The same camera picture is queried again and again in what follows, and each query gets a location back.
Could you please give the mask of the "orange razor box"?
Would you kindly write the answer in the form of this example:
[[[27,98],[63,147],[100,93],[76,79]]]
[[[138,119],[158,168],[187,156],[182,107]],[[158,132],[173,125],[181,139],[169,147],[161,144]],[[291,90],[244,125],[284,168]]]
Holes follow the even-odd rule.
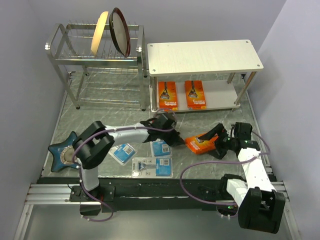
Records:
[[[210,151],[213,151],[216,149],[215,147],[215,140],[218,138],[217,135],[215,135],[212,139],[210,140],[201,140],[200,136],[201,134],[187,137],[184,142],[185,145],[196,155],[201,155],[208,153]]]
[[[207,108],[205,91],[201,80],[184,82],[186,105],[189,110],[205,110]]]
[[[174,81],[158,82],[158,104],[160,109],[166,111],[178,110],[177,88]]]

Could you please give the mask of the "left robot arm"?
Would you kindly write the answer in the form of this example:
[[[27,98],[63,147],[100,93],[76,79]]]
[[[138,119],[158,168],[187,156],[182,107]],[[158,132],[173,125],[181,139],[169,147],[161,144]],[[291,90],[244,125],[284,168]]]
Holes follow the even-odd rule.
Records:
[[[93,122],[72,143],[72,160],[79,166],[81,195],[88,201],[99,196],[98,166],[112,147],[148,143],[158,139],[170,147],[183,145],[185,141],[175,129],[176,123],[175,116],[169,112],[126,126],[108,126],[101,121]]]

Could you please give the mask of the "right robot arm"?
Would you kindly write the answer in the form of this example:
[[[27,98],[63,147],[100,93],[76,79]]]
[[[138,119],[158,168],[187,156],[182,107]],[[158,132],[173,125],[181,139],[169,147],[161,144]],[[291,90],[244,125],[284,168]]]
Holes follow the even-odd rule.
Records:
[[[219,123],[209,132],[199,136],[200,142],[214,141],[210,155],[221,160],[233,151],[244,171],[245,178],[225,174],[219,186],[224,199],[233,197],[238,206],[238,223],[243,229],[276,234],[279,231],[286,198],[277,192],[265,170],[263,152],[252,139],[253,127],[249,123],[236,122],[228,134]]]

